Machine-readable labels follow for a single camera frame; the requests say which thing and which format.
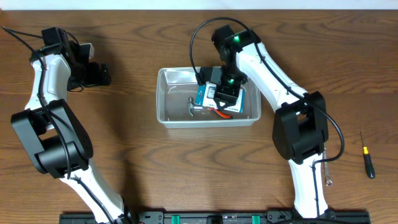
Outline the blue white screwdriver box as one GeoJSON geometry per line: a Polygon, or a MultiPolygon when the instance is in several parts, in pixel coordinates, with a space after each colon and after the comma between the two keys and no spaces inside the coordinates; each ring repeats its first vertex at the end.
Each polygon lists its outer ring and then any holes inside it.
{"type": "MultiPolygon", "coordinates": [[[[216,93],[216,84],[207,83],[198,87],[197,97],[195,103],[202,106],[208,106],[217,109],[217,105],[214,101],[216,93]]],[[[241,87],[238,95],[238,99],[235,105],[226,107],[224,110],[242,113],[244,108],[244,98],[246,89],[241,87]]]]}

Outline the red handled pliers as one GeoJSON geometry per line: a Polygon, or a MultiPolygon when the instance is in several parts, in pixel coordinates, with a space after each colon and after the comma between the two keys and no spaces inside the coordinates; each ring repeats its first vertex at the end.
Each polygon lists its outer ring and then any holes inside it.
{"type": "Polygon", "coordinates": [[[223,119],[233,119],[233,116],[232,116],[232,115],[230,115],[230,114],[225,114],[225,113],[223,113],[223,112],[220,111],[220,110],[212,109],[212,111],[213,111],[215,114],[217,114],[220,118],[223,118],[223,119]]]}

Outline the small steel claw hammer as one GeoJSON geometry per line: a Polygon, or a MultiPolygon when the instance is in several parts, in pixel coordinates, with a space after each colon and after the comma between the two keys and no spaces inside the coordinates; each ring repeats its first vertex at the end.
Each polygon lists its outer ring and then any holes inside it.
{"type": "Polygon", "coordinates": [[[200,110],[202,110],[203,109],[203,107],[202,107],[202,105],[198,105],[198,104],[196,104],[194,101],[193,101],[193,97],[189,97],[188,98],[188,112],[189,112],[189,115],[191,116],[191,117],[194,117],[194,112],[195,111],[200,111],[200,110]]]}

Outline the clear plastic container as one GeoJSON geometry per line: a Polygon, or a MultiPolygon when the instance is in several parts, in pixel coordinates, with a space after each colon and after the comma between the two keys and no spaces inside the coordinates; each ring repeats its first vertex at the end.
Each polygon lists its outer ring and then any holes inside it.
{"type": "Polygon", "coordinates": [[[209,110],[188,110],[188,100],[199,103],[199,86],[190,67],[162,68],[158,72],[157,119],[166,128],[224,128],[251,126],[261,117],[261,95],[252,81],[241,85],[244,99],[239,113],[226,111],[224,119],[209,110]]]}

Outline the silver combination wrench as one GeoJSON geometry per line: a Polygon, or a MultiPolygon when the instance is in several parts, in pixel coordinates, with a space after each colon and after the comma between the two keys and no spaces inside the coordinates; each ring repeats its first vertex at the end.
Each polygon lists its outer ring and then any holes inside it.
{"type": "MultiPolygon", "coordinates": [[[[323,151],[323,159],[327,159],[327,149],[325,148],[323,151]]],[[[323,168],[324,168],[324,174],[325,174],[325,184],[327,187],[330,187],[333,185],[333,181],[330,177],[330,173],[329,173],[329,168],[328,168],[328,163],[327,162],[323,162],[323,168]]]]}

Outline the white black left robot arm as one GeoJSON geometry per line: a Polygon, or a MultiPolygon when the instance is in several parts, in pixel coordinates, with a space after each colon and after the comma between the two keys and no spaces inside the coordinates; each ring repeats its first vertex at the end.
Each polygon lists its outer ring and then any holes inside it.
{"type": "Polygon", "coordinates": [[[104,84],[107,68],[92,62],[93,55],[91,43],[74,41],[47,40],[33,51],[32,94],[11,124],[34,167],[71,187],[91,209],[94,223],[133,223],[122,196],[95,165],[91,139],[67,103],[70,90],[104,84]]]}

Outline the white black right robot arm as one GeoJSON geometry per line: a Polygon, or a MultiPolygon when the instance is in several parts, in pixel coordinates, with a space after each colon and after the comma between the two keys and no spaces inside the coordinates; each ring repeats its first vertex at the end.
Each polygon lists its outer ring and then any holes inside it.
{"type": "Polygon", "coordinates": [[[225,63],[228,77],[223,84],[250,79],[274,111],[272,140],[290,166],[295,210],[302,218],[322,216],[328,209],[320,180],[328,140],[324,97],[291,80],[252,30],[235,33],[222,27],[215,30],[211,41],[225,63]]]}

